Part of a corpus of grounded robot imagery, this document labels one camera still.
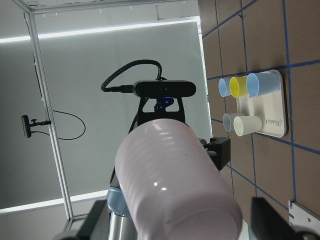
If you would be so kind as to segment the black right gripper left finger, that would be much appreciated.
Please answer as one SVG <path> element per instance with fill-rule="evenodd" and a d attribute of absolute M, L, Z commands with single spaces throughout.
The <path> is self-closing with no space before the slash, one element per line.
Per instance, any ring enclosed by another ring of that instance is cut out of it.
<path fill-rule="evenodd" d="M 108 240 L 110 214 L 107 200 L 97 200 L 78 230 L 61 232 L 54 240 Z"/>

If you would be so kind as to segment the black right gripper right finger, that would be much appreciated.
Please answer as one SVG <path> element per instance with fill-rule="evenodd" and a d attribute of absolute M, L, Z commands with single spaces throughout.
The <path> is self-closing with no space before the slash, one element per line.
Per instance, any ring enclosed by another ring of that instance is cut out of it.
<path fill-rule="evenodd" d="M 308 230 L 294 230 L 263 197 L 251 199 L 251 229 L 258 240 L 318 240 Z"/>

